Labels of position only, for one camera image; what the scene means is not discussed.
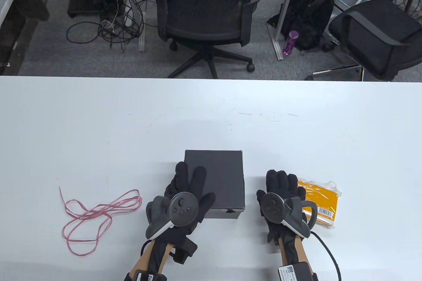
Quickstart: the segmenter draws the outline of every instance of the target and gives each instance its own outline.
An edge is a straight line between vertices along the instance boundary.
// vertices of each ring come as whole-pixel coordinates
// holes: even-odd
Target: metal chair leg
[[[198,61],[202,59],[202,53],[199,52],[196,55],[194,55],[191,59],[186,61],[184,64],[182,64],[178,69],[173,71],[169,74],[169,78],[175,78],[176,76],[180,75],[182,72],[184,72],[189,67],[192,67],[194,64],[196,64]]]
[[[213,79],[218,79],[217,71],[215,70],[214,61],[212,59],[208,59],[207,62],[208,62],[208,66],[210,66]]]
[[[232,59],[235,61],[244,61],[246,63],[252,64],[252,58],[235,54],[233,52],[226,52],[224,50],[217,49],[217,48],[214,49],[214,57],[227,58],[227,59]]]
[[[360,71],[359,71],[359,81],[363,82],[363,76],[365,75],[365,68],[363,68],[362,66],[360,66]]]
[[[336,71],[341,71],[341,70],[354,70],[354,69],[360,69],[360,68],[361,68],[360,65],[350,65],[350,66],[344,66],[344,67],[339,67],[339,68],[332,68],[332,69],[327,69],[327,70],[314,71],[312,73],[312,76],[318,76],[320,74],[326,74],[326,73],[336,72]]]

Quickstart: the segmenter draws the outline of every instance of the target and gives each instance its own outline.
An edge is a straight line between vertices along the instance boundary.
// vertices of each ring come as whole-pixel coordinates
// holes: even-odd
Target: chair base
[[[168,76],[169,78],[175,78],[176,76],[180,75],[182,72],[187,70],[188,68],[192,67],[198,61],[203,59],[208,63],[208,66],[210,67],[211,75],[212,75],[213,79],[218,79],[217,71],[215,69],[215,64],[214,64],[214,57],[227,58],[227,59],[232,59],[232,60],[235,60],[235,61],[244,61],[244,62],[248,63],[248,65],[247,65],[247,71],[248,72],[254,72],[255,71],[255,66],[252,63],[252,58],[242,56],[242,55],[238,55],[238,54],[235,54],[235,53],[232,53],[232,52],[226,52],[224,50],[215,48],[214,46],[208,46],[208,45],[202,45],[202,46],[185,45],[185,46],[188,46],[189,48],[193,48],[193,49],[197,50],[198,53],[196,55],[194,55],[192,58],[190,58],[188,61],[186,61],[184,64],[182,64],[178,69],[176,69],[175,71],[170,73],[170,75]],[[171,50],[177,50],[177,44],[174,40],[170,44],[170,49]]]
[[[342,71],[342,70],[357,70],[357,71],[359,71],[359,81],[363,81],[363,75],[365,73],[365,69],[361,65],[350,65],[350,66],[344,66],[344,67],[339,67],[339,68],[314,71],[312,73],[312,75],[307,76],[305,78],[305,80],[306,81],[312,81],[315,76],[318,76],[318,75],[321,75],[321,74],[326,74],[326,73],[331,73],[331,72],[336,72],[336,71]]]

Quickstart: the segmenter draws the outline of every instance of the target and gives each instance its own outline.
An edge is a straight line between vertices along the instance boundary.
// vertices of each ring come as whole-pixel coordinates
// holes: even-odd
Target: plastic bag
[[[337,190],[334,182],[318,183],[299,179],[299,186],[303,186],[306,190],[306,200],[315,202],[318,206],[318,217],[316,222],[327,227],[333,227],[337,213],[337,202],[342,193]],[[311,216],[311,208],[304,208],[303,212],[309,219]]]

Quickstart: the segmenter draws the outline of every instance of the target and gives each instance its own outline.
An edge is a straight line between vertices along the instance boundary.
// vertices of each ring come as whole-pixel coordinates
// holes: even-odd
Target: black backpack
[[[281,33],[285,39],[290,31],[297,31],[299,38],[295,46],[299,49],[311,49],[319,44],[322,34],[333,13],[334,0],[290,0]],[[280,13],[270,18],[267,23],[277,27]]]

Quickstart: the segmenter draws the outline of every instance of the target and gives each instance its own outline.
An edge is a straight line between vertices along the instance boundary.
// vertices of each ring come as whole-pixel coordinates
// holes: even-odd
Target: office chair
[[[251,36],[252,13],[259,0],[155,0],[159,37],[172,39],[171,50],[182,44],[198,51],[196,55],[169,75],[174,78],[204,59],[212,77],[217,79],[214,57],[247,62],[253,72],[252,58],[215,48],[240,43],[245,46]]]
[[[355,5],[336,16],[328,30],[356,64],[315,71],[314,76],[339,70],[358,70],[391,81],[400,70],[422,62],[422,25],[390,0],[371,0]]]

